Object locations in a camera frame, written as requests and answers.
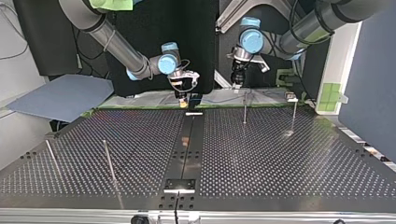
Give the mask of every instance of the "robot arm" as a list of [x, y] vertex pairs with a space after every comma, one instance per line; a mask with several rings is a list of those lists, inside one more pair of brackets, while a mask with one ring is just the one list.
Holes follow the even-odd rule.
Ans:
[[[233, 48], [232, 54], [227, 55], [233, 58], [232, 82], [236, 88], [243, 84], [245, 72], [251, 63], [258, 63], [261, 67], [266, 64], [260, 53], [285, 60], [297, 60], [309, 45], [324, 42], [336, 29], [347, 23], [359, 22], [370, 18], [391, 0], [317, 0], [315, 10], [293, 25], [293, 20], [296, 18], [294, 12], [298, 0], [294, 1], [289, 16], [290, 30], [284, 35], [261, 31], [261, 22], [258, 19], [250, 17], [242, 19], [238, 43]], [[225, 10], [230, 16], [227, 18], [222, 15], [220, 19], [222, 21], [235, 21], [233, 17], [240, 15], [238, 10], [254, 7], [259, 2], [262, 4], [272, 3], [269, 0], [246, 1], [246, 5], [252, 4], [252, 6], [241, 6], [242, 3], [237, 5], [231, 2], [229, 8]], [[280, 2], [284, 1], [276, 0], [272, 4], [279, 4]], [[229, 23], [218, 22], [218, 24], [220, 26], [217, 29], [220, 31], [224, 30], [221, 26], [222, 24], [225, 24], [225, 28], [230, 26]], [[265, 69], [262, 69], [263, 72], [268, 70], [268, 65], [266, 65]]]
[[[109, 51], [127, 69], [131, 80], [167, 75], [175, 91], [192, 91], [198, 84], [197, 73], [187, 71], [180, 59], [177, 44], [162, 45], [163, 54], [148, 59], [134, 49], [106, 19], [106, 11], [92, 8], [89, 0], [59, 0], [66, 17], [81, 31], [90, 34], [104, 50]], [[190, 79], [192, 87], [183, 90], [184, 82]]]

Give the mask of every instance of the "white wall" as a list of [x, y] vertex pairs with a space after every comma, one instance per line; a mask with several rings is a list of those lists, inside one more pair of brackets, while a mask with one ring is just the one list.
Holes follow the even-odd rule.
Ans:
[[[12, 0], [0, 0], [13, 6]], [[18, 18], [1, 7], [13, 24], [21, 30]], [[18, 54], [26, 42], [0, 15], [0, 58]], [[0, 169], [16, 160], [21, 154], [37, 146], [44, 134], [50, 132], [49, 121], [27, 116], [4, 108], [17, 97], [45, 84], [38, 74], [30, 50], [13, 59], [0, 60]]]

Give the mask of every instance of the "metal plate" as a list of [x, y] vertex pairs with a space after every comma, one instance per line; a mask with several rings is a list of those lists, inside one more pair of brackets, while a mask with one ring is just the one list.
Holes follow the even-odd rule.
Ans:
[[52, 143], [56, 161], [41, 149], [2, 172], [0, 206], [158, 209], [183, 120], [178, 110], [98, 111]]
[[206, 110], [194, 210], [396, 212], [396, 174], [328, 120], [252, 108], [243, 124], [243, 113]]

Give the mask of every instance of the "gray foam sheet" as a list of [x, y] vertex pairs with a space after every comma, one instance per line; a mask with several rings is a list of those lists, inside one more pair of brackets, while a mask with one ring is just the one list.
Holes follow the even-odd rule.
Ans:
[[112, 92], [111, 82], [96, 77], [65, 75], [7, 105], [24, 114], [72, 122], [101, 104]]

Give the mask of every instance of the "green cloth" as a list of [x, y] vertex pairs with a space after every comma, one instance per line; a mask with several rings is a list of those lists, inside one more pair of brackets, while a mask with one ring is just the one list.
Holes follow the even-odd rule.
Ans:
[[93, 8], [103, 8], [112, 11], [133, 10], [134, 0], [90, 0]]

